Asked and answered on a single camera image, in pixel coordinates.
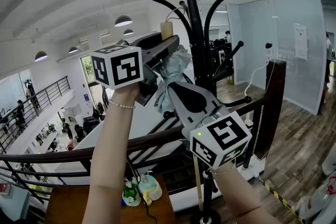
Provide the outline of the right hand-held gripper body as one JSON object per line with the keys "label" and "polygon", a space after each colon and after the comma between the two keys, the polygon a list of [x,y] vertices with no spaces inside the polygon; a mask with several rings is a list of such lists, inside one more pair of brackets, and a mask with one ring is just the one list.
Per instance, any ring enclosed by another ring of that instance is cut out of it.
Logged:
{"label": "right hand-held gripper body", "polygon": [[190,132],[190,151],[210,168],[218,169],[244,152],[252,134],[236,111],[210,119]]}

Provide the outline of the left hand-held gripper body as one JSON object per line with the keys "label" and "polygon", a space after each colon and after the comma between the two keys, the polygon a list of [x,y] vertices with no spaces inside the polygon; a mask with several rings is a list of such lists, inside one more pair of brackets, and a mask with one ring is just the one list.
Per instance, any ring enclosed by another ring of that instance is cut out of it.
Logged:
{"label": "left hand-held gripper body", "polygon": [[140,47],[110,45],[92,51],[90,57],[95,82],[111,90],[138,83],[140,93],[136,102],[142,106],[155,94],[157,75],[145,64]]}

